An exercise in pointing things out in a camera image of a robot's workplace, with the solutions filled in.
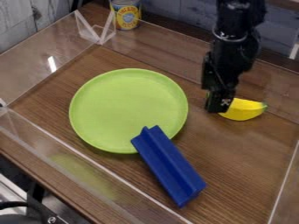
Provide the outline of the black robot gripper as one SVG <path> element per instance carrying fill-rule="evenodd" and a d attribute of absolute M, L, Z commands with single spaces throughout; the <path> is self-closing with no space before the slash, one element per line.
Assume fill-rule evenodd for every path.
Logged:
<path fill-rule="evenodd" d="M 204 108 L 210 113 L 226 113 L 235 97 L 239 76 L 251 70 L 260 52 L 256 29 L 240 37 L 212 30 L 214 40 L 202 64 L 202 88 L 208 91 Z"/>

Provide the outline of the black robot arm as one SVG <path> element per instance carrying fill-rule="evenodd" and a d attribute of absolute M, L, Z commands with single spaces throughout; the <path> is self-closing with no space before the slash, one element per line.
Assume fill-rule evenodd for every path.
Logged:
<path fill-rule="evenodd" d="M 266 0 L 216 0 L 214 40 L 202 64 L 200 87 L 208 91 L 204 108 L 226 113 L 239 76 L 251 70 L 260 52 L 258 26 L 267 14 Z"/>

